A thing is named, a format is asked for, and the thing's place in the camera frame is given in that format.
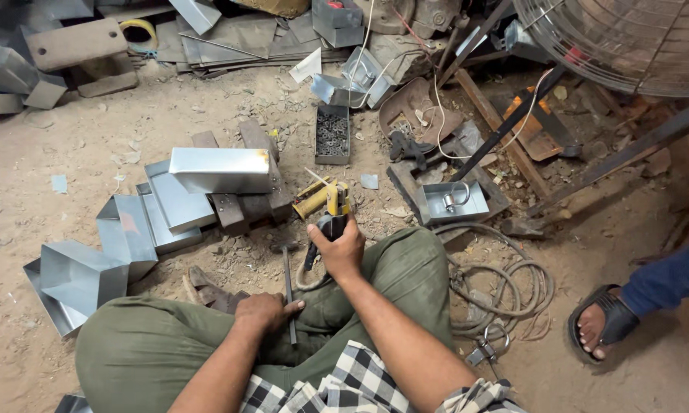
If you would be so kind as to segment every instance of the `checkered cloth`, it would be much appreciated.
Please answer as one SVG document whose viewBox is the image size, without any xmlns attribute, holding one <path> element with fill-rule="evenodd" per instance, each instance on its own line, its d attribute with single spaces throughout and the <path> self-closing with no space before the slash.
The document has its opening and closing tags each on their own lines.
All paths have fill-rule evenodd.
<svg viewBox="0 0 689 413">
<path fill-rule="evenodd" d="M 525 413 L 507 399 L 509 389 L 507 382 L 479 379 L 472 387 L 452 393 L 436 413 Z M 240 413 L 321 413 L 328 409 L 333 413 L 415 413 L 385 363 L 372 350 L 351 340 L 318 390 L 297 381 L 286 394 L 252 375 Z"/>
</svg>

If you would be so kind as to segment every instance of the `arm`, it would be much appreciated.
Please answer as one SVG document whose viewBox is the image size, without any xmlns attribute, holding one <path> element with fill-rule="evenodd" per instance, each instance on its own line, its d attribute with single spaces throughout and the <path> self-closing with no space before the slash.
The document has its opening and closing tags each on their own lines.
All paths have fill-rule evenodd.
<svg viewBox="0 0 689 413">
<path fill-rule="evenodd" d="M 365 240 L 353 216 L 334 242 L 316 226 L 307 230 L 327 271 L 355 307 L 388 371 L 416 409 L 432 413 L 454 390 L 470 387 L 477 380 L 462 360 L 362 277 Z"/>
<path fill-rule="evenodd" d="M 240 301 L 230 332 L 186 384 L 168 412 L 238 413 L 263 337 L 303 307 L 301 300 L 284 307 L 280 293 L 255 294 Z"/>
</svg>

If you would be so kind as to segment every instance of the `person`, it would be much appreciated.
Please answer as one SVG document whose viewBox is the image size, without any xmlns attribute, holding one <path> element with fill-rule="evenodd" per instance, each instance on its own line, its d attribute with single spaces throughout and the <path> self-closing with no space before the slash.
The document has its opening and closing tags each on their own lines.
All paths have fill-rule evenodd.
<svg viewBox="0 0 689 413">
<path fill-rule="evenodd" d="M 127 297 L 92 314 L 76 371 L 94 413 L 523 412 L 509 382 L 478 379 L 451 350 L 446 253 L 431 231 L 364 250 L 351 215 L 334 242 L 307 230 L 335 282 L 287 305 L 255 294 L 232 316 Z"/>
<path fill-rule="evenodd" d="M 599 364 L 641 318 L 659 309 L 675 309 L 688 297 L 686 248 L 638 268 L 624 286 L 600 286 L 569 316 L 570 341 L 584 361 Z"/>
</svg>

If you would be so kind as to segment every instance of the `man's left hand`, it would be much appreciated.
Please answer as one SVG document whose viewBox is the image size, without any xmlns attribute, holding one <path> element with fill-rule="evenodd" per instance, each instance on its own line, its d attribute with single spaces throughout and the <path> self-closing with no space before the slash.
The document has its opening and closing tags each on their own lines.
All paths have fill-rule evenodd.
<svg viewBox="0 0 689 413">
<path fill-rule="evenodd" d="M 253 328 L 261 328 L 265 333 L 278 330 L 288 318 L 305 306 L 302 300 L 283 305 L 283 294 L 253 294 L 240 301 L 235 311 L 235 322 Z"/>
</svg>

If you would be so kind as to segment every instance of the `dirt floor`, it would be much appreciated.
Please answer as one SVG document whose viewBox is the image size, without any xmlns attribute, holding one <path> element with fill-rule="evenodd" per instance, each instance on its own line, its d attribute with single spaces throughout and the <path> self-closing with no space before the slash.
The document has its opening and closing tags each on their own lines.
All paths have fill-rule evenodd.
<svg viewBox="0 0 689 413">
<path fill-rule="evenodd" d="M 336 71 L 333 65 L 325 70 Z M 466 118 L 474 118 L 484 128 L 466 99 L 459 101 L 454 90 L 446 94 L 447 106 L 459 107 Z M 65 100 L 49 112 L 0 120 L 0 413 L 51 412 L 64 393 L 79 390 L 74 340 L 62 340 L 56 333 L 23 265 L 39 256 L 44 242 L 77 239 L 99 248 L 94 217 L 110 195 L 134 194 L 135 185 L 146 181 L 143 165 L 168 159 L 174 146 L 190 146 L 195 133 L 211 130 L 220 146 L 241 147 L 237 125 L 249 112 L 266 130 L 288 133 L 280 169 L 292 191 L 311 182 L 303 167 L 313 167 L 350 184 L 353 201 L 359 204 L 358 221 L 369 233 L 391 234 L 414 225 L 382 212 L 404 203 L 386 177 L 388 143 L 377 128 L 376 112 L 352 117 L 352 136 L 360 133 L 363 139 L 352 139 L 351 166 L 314 165 L 312 104 L 317 99 L 307 84 L 295 85 L 278 68 L 238 70 L 200 81 L 149 64 L 137 89 Z M 138 163 L 118 166 L 111 160 L 137 149 Z M 579 162 L 562 163 L 576 173 L 584 167 Z M 498 166 L 510 170 L 506 159 Z M 362 173 L 377 174 L 380 188 L 363 189 Z M 545 173 L 557 179 L 555 183 L 571 179 L 566 172 L 547 169 Z M 51 188 L 51 176 L 61 174 L 68 181 L 65 195 Z M 118 175 L 125 179 L 116 180 Z M 520 176 L 511 176 L 503 184 L 515 201 L 511 211 L 531 202 L 530 192 L 516 185 L 520 181 Z M 665 176 L 643 179 L 639 167 L 626 168 L 567 203 L 570 210 L 589 208 L 562 223 L 552 239 L 523 243 L 557 281 L 553 303 L 536 322 L 550 323 L 550 330 L 540 340 L 514 340 L 499 360 L 526 410 L 689 411 L 689 300 L 675 312 L 644 320 L 617 349 L 623 357 L 606 363 L 601 371 L 578 361 L 565 339 L 566 318 L 582 297 L 600 283 L 626 281 L 633 271 L 631 259 L 658 252 L 676 220 L 669 210 L 673 197 L 667 186 Z M 288 234 L 304 241 L 304 226 L 292 221 L 238 238 L 208 231 L 201 245 L 160 257 L 154 270 L 129 293 L 188 301 L 181 275 L 190 265 L 199 265 L 232 292 L 284 291 L 280 257 L 268 251 L 269 239 Z M 502 265 L 508 254 L 488 237 L 468 235 L 452 244 L 451 252 L 464 265 Z M 300 251 L 292 262 L 296 265 L 302 258 Z M 463 302 L 454 299 L 452 305 L 454 314 L 463 314 Z M 528 320 L 519 323 L 514 336 L 521 337 L 528 324 Z M 459 340 L 458 347 L 468 353 L 474 343 Z M 493 378 L 486 365 L 479 371 Z"/>
</svg>

